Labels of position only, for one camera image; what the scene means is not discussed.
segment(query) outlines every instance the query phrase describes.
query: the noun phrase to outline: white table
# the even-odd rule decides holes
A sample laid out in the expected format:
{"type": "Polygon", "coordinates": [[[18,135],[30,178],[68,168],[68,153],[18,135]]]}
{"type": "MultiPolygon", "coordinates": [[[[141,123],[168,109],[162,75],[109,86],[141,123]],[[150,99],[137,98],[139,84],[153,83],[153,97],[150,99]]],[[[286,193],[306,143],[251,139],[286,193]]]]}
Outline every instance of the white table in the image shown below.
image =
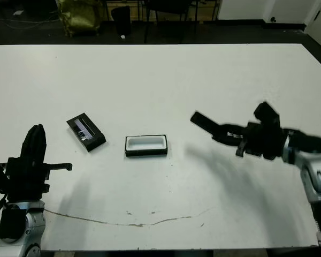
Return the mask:
{"type": "Polygon", "coordinates": [[[246,125],[263,100],[321,135],[321,65],[299,44],[0,46],[0,162],[41,123],[45,161],[73,163],[43,195],[44,250],[316,245],[296,168],[189,121],[246,125]],[[66,123],[82,112],[108,140],[91,153],[66,123]],[[125,136],[144,134],[166,134],[167,157],[127,158],[125,136]]]}

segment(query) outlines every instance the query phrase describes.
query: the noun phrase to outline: scratch mark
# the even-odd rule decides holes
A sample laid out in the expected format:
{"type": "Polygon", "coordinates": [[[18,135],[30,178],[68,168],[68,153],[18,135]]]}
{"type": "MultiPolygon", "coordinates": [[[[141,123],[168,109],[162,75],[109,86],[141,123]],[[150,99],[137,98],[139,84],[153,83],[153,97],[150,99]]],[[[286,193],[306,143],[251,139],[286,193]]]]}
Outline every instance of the scratch mark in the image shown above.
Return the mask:
{"type": "Polygon", "coordinates": [[[163,222],[176,221],[176,220],[181,220],[181,219],[184,219],[184,218],[196,218],[196,217],[199,217],[200,215],[210,211],[212,208],[214,208],[214,207],[208,208],[207,210],[197,214],[196,216],[183,216],[183,217],[178,217],[178,218],[167,218],[165,220],[161,220],[161,221],[158,221],[158,222],[155,222],[155,223],[140,223],[140,224],[109,223],[109,222],[105,222],[105,221],[97,221],[97,220],[91,220],[89,218],[82,218],[82,217],[71,216],[71,215],[68,215],[68,214],[57,213],[55,211],[51,211],[51,210],[47,210],[47,209],[44,209],[44,210],[46,212],[48,212],[48,213],[52,213],[52,214],[55,214],[55,215],[58,215],[58,216],[61,216],[61,217],[66,217],[66,218],[74,218],[76,220],[96,222],[96,223],[105,224],[105,225],[136,226],[138,228],[142,228],[144,226],[154,226],[154,225],[158,225],[158,224],[163,223],[163,222]]]}

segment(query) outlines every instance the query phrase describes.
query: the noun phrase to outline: yellow bag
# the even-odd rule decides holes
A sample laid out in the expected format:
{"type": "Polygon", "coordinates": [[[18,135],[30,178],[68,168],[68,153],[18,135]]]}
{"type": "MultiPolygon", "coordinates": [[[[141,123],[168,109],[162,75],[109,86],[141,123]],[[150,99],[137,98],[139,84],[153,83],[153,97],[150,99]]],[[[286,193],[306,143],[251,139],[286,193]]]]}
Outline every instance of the yellow bag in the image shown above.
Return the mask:
{"type": "Polygon", "coordinates": [[[104,16],[100,0],[58,0],[58,12],[67,36],[86,31],[98,33],[104,16]]]}

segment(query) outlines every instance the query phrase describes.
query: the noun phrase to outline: white wall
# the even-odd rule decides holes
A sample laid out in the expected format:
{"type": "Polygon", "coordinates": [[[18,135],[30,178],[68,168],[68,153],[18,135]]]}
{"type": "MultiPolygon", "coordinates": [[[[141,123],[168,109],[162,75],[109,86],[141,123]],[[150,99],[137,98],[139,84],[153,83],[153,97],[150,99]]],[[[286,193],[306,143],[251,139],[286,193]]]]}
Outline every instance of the white wall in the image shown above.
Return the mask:
{"type": "Polygon", "coordinates": [[[316,0],[276,0],[264,20],[275,17],[277,23],[304,23],[316,0]]]}
{"type": "Polygon", "coordinates": [[[220,20],[263,19],[268,0],[221,0],[220,20]]]}
{"type": "Polygon", "coordinates": [[[277,23],[308,24],[315,16],[321,0],[221,0],[218,19],[264,19],[277,23]]]}

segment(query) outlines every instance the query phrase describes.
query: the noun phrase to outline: black box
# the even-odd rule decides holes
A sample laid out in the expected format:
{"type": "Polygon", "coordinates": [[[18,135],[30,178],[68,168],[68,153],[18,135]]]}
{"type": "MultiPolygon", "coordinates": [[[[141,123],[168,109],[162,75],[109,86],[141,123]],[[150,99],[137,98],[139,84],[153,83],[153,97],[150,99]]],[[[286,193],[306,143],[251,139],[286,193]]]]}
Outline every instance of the black box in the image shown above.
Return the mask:
{"type": "Polygon", "coordinates": [[[67,123],[88,152],[106,142],[105,136],[85,113],[68,120],[67,123]]]}

